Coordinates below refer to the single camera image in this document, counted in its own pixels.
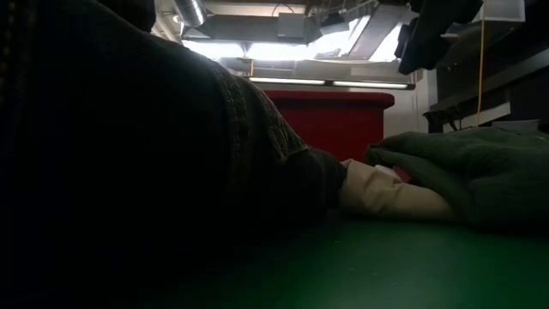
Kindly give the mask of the beige shirt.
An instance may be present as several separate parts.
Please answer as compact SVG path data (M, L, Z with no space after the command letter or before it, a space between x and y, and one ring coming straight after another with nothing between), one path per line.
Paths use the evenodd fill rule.
M352 159L342 162L347 176L339 192L347 213L384 220L457 222L458 215L435 191L402 182Z

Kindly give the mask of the maroon shirt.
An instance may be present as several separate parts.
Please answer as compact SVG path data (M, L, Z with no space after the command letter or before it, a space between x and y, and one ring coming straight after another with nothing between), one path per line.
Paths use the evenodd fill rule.
M402 168L400 168L398 166L393 166L393 171L395 172L395 174L398 176L398 178L402 182L410 183L410 182L413 181L413 178L406 171L404 171Z

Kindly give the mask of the black garment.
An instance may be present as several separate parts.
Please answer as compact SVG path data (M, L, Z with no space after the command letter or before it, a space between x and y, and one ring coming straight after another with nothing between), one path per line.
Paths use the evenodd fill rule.
M97 0L0 0L0 309L88 309L326 214L346 168Z

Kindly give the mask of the dark green garment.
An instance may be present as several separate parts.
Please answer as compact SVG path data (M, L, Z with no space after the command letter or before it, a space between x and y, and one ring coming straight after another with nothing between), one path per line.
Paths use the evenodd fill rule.
M494 127L405 132L369 146L365 163L399 167L472 227L549 236L549 134Z

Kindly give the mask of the red plastic laundry basket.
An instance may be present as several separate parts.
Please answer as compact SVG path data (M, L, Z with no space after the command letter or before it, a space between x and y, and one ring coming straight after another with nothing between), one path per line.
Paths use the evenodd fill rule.
M363 159L367 147L380 142L384 111L395 104L386 93L268 90L285 120L314 148L339 160Z

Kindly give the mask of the silver overhead bar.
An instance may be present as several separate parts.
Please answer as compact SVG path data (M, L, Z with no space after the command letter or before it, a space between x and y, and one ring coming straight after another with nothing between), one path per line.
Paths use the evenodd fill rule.
M408 83L389 83L389 82L350 82L350 81L332 81L332 80L313 80L313 79L295 79L295 78L275 78L275 77L249 77L251 82L305 85L305 86L323 86L340 88L380 88L395 90L413 90L414 84Z

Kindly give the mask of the bright ceiling light panel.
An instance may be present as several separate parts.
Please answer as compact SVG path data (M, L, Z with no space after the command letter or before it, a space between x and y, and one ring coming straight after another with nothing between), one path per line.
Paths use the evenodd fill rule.
M210 59L251 58L266 61L309 60L318 55L313 45L287 45L279 43L199 42L184 40L183 45Z

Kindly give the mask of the green table mat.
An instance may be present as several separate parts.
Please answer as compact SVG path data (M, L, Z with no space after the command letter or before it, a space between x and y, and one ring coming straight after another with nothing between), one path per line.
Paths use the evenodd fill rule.
M164 309L549 309L549 239L338 221L180 288Z

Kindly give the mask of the grey flat panel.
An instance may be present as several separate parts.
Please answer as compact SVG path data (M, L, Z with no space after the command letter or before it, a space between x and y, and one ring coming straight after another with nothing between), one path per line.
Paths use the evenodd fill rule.
M540 121L538 119L514 120L514 121L494 121L492 127L501 130L514 132L533 132L539 130Z

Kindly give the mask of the round silver air duct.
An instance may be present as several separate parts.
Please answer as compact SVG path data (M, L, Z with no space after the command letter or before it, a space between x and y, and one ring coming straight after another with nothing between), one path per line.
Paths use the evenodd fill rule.
M200 27L207 19L202 0L173 0L180 21L186 27Z

